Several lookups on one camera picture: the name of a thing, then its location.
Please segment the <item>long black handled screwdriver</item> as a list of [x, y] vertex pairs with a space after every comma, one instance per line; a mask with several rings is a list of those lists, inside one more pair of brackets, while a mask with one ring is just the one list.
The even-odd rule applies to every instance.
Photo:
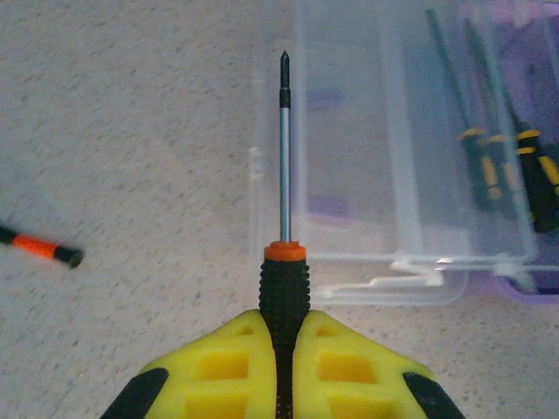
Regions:
[[310, 308], [307, 251], [292, 237], [290, 57], [279, 59], [279, 239], [264, 250], [259, 311], [276, 368], [276, 419], [293, 419], [293, 352]]

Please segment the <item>small orange banded screwdriver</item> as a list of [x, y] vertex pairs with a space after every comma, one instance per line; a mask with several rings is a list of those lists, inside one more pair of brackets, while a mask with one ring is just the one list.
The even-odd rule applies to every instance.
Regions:
[[85, 255], [85, 252], [79, 248], [25, 235], [3, 224], [0, 224], [0, 243], [27, 251], [35, 256], [58, 261], [70, 269], [78, 267]]

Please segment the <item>purple clear plastic tool case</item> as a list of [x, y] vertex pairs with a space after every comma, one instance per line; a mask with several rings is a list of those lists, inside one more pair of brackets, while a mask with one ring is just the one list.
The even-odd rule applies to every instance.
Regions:
[[[559, 0], [258, 0], [251, 250], [279, 235], [280, 56], [290, 57], [293, 238], [312, 299], [436, 305], [464, 293], [559, 305], [556, 227], [537, 232], [502, 92], [481, 91], [470, 20], [491, 81], [541, 133], [559, 197]], [[471, 122], [506, 137], [515, 214], [473, 199], [463, 125], [425, 17], [438, 21]]]

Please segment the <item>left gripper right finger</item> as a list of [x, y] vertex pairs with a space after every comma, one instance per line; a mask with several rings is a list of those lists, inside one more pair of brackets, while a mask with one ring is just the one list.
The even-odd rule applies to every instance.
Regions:
[[293, 352], [293, 419], [466, 419], [423, 364], [321, 311]]

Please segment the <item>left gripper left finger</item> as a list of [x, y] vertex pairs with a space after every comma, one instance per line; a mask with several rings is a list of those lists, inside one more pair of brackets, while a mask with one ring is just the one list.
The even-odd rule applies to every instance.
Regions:
[[259, 311], [148, 363], [100, 419], [275, 419], [275, 354]]

